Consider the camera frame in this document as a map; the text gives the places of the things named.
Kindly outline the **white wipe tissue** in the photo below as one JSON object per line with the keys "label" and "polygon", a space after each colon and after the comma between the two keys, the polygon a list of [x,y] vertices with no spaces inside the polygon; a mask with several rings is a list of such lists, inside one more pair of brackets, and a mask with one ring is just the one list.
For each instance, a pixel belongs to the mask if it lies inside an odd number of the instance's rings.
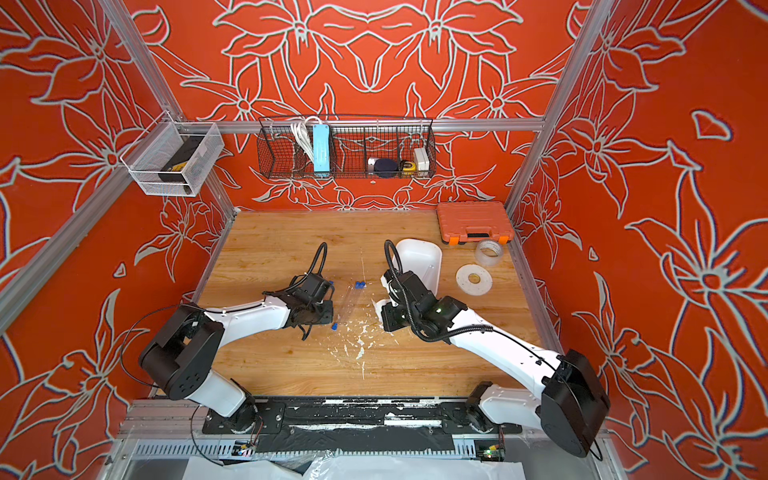
{"label": "white wipe tissue", "polygon": [[373,304],[376,316],[378,318],[378,323],[381,325],[381,327],[384,327],[383,309],[384,309],[385,306],[387,306],[389,304],[390,304],[390,301],[389,300],[384,300],[384,299],[376,301]]}

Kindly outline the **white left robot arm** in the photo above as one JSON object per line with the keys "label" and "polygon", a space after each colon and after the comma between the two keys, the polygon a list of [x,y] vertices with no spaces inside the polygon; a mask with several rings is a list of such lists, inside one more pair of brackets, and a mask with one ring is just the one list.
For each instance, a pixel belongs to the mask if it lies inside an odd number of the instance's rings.
{"label": "white left robot arm", "polygon": [[139,366],[168,398],[194,401],[243,430],[258,410],[246,389],[215,371],[219,350],[286,328],[300,329],[306,339],[314,326],[333,322],[334,293],[331,281],[308,273],[250,304],[221,310],[183,304],[145,347]]}

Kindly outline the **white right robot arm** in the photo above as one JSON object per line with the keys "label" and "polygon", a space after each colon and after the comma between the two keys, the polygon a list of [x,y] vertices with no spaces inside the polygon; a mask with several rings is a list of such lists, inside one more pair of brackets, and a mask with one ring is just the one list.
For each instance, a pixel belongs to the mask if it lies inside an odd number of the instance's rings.
{"label": "white right robot arm", "polygon": [[382,283],[389,297],[378,303],[377,314],[385,330],[407,328],[423,342],[466,350],[522,386],[517,391],[493,382],[479,384],[467,400],[467,412],[478,427],[516,424],[542,431],[575,457],[602,456],[595,441],[610,400],[583,354],[524,341],[454,297],[437,298],[412,271],[388,269]]}

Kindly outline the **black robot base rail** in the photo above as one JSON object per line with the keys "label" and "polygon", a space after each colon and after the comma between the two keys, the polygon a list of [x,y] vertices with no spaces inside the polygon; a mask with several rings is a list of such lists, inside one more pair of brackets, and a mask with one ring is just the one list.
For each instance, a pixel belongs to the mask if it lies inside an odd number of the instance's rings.
{"label": "black robot base rail", "polygon": [[434,454],[480,457],[520,434],[469,411],[463,398],[440,397],[258,397],[248,426],[238,428],[211,409],[202,433],[234,435],[261,453],[338,452]]}

